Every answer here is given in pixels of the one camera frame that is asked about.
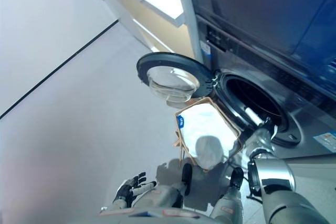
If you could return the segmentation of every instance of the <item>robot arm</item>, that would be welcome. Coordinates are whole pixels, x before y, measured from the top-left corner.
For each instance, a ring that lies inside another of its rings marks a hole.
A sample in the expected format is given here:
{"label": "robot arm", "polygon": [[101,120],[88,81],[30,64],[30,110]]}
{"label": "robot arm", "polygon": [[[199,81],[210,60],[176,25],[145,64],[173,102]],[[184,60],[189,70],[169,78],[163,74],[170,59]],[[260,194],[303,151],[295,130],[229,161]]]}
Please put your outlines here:
{"label": "robot arm", "polygon": [[266,223],[327,224],[314,206],[295,192],[290,167],[274,155],[271,139],[276,130],[267,120],[246,142],[250,192],[262,198]]}

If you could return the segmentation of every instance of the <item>front-loading washing machine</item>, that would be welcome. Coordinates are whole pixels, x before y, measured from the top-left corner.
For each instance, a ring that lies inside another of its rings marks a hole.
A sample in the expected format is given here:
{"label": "front-loading washing machine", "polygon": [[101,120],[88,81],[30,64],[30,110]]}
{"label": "front-loading washing machine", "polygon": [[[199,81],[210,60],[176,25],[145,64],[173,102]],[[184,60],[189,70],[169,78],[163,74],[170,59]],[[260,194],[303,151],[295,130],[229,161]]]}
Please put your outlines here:
{"label": "front-loading washing machine", "polygon": [[243,131],[278,125],[281,158],[336,152],[334,0],[192,0],[203,64],[152,53],[139,78],[169,101],[211,96]]}

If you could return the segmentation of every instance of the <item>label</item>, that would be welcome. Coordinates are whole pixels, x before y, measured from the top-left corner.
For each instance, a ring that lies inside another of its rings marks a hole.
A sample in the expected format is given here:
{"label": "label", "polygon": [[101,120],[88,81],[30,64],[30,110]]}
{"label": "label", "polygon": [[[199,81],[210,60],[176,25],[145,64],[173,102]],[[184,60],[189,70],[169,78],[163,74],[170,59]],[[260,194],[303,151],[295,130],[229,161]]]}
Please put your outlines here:
{"label": "label", "polygon": [[183,117],[182,117],[181,115],[179,115],[179,116],[177,116],[176,118],[177,118],[177,121],[178,121],[178,124],[179,124],[179,125],[178,125],[178,126],[179,126],[178,128],[179,128],[179,129],[183,128],[183,126],[184,126],[184,119],[183,119]]}
{"label": "label", "polygon": [[205,53],[206,55],[211,55],[211,48],[210,48],[210,46],[207,44],[207,43],[205,43],[205,42],[203,42],[203,41],[199,41],[199,43],[200,43],[200,46],[201,46],[201,50],[203,51],[203,53]]}
{"label": "label", "polygon": [[161,194],[161,191],[159,191],[159,190],[151,190],[151,193],[152,194]]}
{"label": "label", "polygon": [[233,215],[233,213],[234,213],[233,209],[228,208],[228,207],[222,207],[221,210],[222,210],[223,212],[228,212],[229,214],[232,214],[232,215]]}
{"label": "label", "polygon": [[336,131],[327,132],[313,138],[331,152],[336,152]]}

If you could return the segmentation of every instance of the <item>white wall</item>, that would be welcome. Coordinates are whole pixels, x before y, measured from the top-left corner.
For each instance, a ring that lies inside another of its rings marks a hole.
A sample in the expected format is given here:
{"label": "white wall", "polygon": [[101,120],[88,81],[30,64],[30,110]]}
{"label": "white wall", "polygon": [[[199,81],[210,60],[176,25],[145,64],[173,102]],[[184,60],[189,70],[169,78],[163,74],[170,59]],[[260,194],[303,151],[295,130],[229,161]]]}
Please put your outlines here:
{"label": "white wall", "polygon": [[175,110],[137,75],[148,52],[116,24],[0,120],[3,223],[94,217],[124,179],[177,160]]}
{"label": "white wall", "polygon": [[0,0],[0,114],[115,20],[102,0]]}

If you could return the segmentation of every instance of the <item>white towel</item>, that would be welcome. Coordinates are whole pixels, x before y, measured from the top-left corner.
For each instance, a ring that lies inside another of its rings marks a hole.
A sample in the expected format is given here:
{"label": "white towel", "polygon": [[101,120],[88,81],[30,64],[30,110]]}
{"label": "white towel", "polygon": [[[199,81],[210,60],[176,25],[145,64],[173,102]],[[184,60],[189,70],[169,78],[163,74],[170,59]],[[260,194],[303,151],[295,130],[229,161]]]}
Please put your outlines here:
{"label": "white towel", "polygon": [[229,156],[237,137],[211,104],[192,106],[180,116],[185,145],[200,167],[212,169]]}

